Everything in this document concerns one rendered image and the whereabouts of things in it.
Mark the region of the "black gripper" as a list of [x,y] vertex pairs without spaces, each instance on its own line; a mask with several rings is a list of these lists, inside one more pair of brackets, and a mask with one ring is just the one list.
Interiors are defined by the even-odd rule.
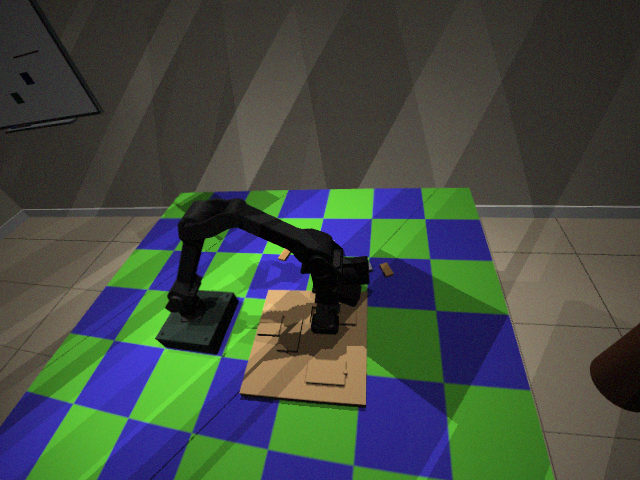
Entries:
[[332,294],[337,294],[337,282],[334,287],[328,290],[319,290],[314,285],[312,293],[315,295],[316,313],[312,316],[311,330],[318,334],[337,334],[339,329],[340,305],[332,305]]

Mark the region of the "orange flat bar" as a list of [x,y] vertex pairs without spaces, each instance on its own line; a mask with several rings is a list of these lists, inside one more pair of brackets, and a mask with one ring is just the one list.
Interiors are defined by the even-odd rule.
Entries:
[[381,267],[381,269],[382,269],[383,273],[385,274],[386,278],[387,278],[387,277],[394,276],[394,273],[393,273],[393,271],[391,270],[391,268],[390,268],[390,266],[388,265],[388,263],[380,264],[380,267]]

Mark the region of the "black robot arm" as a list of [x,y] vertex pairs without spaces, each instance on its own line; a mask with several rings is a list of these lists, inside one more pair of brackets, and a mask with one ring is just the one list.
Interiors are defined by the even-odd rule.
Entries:
[[183,244],[177,279],[167,294],[165,307],[179,312],[180,322],[200,322],[208,305],[197,295],[203,278],[197,270],[205,238],[236,227],[292,252],[302,263],[300,273],[311,274],[313,285],[319,290],[334,287],[338,276],[332,305],[340,302],[355,307],[361,285],[370,285],[368,257],[343,257],[343,248],[328,233],[297,228],[241,198],[195,201],[177,224]]

